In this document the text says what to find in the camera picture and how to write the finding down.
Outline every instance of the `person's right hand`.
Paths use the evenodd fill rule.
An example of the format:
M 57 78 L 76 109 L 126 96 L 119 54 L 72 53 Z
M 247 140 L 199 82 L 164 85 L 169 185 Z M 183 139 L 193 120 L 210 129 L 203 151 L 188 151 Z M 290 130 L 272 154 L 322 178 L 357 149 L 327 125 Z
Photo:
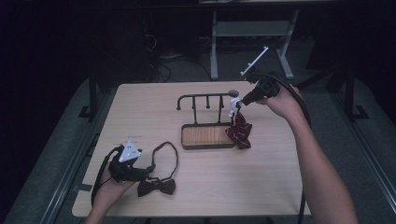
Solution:
M 293 89 L 301 97 L 299 90 L 296 87 L 293 87 Z M 256 103 L 259 105 L 268 105 L 274 113 L 286 120 L 293 119 L 295 116 L 304 115 L 299 104 L 284 87 L 280 87 L 277 96 L 271 98 L 264 97 Z

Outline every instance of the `strap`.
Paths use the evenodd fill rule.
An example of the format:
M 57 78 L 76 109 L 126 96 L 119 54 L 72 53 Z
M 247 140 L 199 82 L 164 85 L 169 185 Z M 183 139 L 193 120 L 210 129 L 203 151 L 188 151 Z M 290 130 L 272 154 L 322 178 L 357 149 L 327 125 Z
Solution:
M 157 180 L 157 181 L 159 181 L 159 182 L 163 182 L 163 181 L 165 181 L 165 180 L 172 179 L 172 176 L 173 176 L 173 174 L 175 173 L 175 171 L 176 171 L 176 169 L 177 169 L 177 167 L 178 167 L 178 154 L 177 154 L 177 149 L 176 149 L 176 147 L 175 147 L 172 143 L 170 143 L 170 142 L 164 142 L 164 143 L 160 144 L 159 146 L 157 146 L 157 147 L 152 151 L 151 166 L 154 166 L 154 167 L 156 166 L 155 161 L 154 161 L 154 155 L 155 155 L 155 153 L 156 153 L 158 150 L 160 150 L 161 148 L 163 148 L 165 145 L 170 145 L 170 146 L 173 148 L 173 150 L 175 151 L 175 154 L 176 154 L 176 167 L 175 167 L 174 171 L 172 172 L 172 174 L 171 174 L 170 176 L 164 178 L 164 179 L 161 179 L 161 180 L 160 180 L 160 178 L 158 178 L 158 177 L 150 177 L 149 175 L 148 175 L 148 179 L 155 179 L 155 180 Z

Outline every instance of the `dark background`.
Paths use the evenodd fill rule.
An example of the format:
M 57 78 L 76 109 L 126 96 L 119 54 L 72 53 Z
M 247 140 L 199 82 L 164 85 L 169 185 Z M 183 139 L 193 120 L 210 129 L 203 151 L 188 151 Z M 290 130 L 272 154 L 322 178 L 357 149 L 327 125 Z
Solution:
M 142 2 L 146 3 L 129 4 L 143 6 Z M 102 91 L 122 82 L 150 82 L 153 71 L 149 64 L 155 59 L 145 50 L 144 33 L 161 40 L 159 49 L 196 55 L 198 36 L 210 36 L 211 14 L 156 11 L 144 24 L 146 12 L 81 10 L 70 0 L 6 0 L 0 4 L 2 221 L 83 80 L 95 73 Z M 224 15 L 233 16 L 232 12 Z M 294 33 L 295 38 L 313 36 L 317 40 L 308 64 L 312 68 L 352 60 L 357 77 L 371 88 L 394 123 L 395 20 L 390 1 L 310 7 L 301 11 Z

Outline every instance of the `dark red bow tie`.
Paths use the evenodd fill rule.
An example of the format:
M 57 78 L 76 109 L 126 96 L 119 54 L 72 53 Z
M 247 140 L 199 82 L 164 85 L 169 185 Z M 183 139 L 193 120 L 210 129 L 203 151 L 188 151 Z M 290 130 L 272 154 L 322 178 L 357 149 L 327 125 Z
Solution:
M 155 189 L 159 189 L 162 193 L 172 195 L 176 188 L 176 182 L 174 179 L 168 181 L 140 181 L 137 187 L 137 196 L 142 197 L 149 194 Z
M 239 112 L 235 115 L 235 125 L 231 126 L 225 132 L 233 140 L 239 149 L 250 148 L 248 136 L 251 130 L 251 124 L 247 123 L 244 116 Z

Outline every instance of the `black bow tie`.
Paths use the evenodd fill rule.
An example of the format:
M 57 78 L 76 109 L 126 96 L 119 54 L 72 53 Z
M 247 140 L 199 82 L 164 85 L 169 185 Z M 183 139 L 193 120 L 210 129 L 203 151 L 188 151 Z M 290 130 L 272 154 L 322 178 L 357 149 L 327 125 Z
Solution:
M 159 189 L 162 193 L 172 195 L 176 188 L 176 182 L 174 179 L 168 181 L 140 181 L 137 187 L 137 196 L 142 197 L 149 194 L 155 189 Z

